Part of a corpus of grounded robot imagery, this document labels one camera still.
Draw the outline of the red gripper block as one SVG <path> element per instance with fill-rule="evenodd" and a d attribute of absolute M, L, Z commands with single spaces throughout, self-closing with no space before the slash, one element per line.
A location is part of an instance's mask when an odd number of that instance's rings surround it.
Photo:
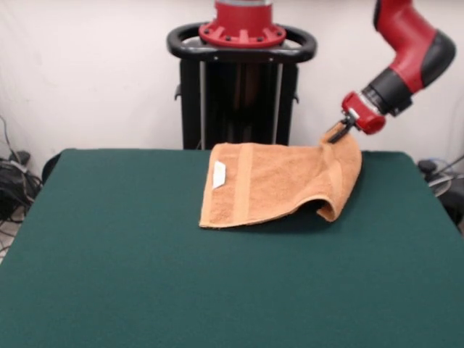
<path fill-rule="evenodd" d="M 350 92 L 341 103 L 342 113 L 345 117 L 337 120 L 326 133 L 333 133 L 327 140 L 335 144 L 345 137 L 353 127 L 366 135 L 373 135 L 381 131 L 386 118 L 362 93 Z"/>

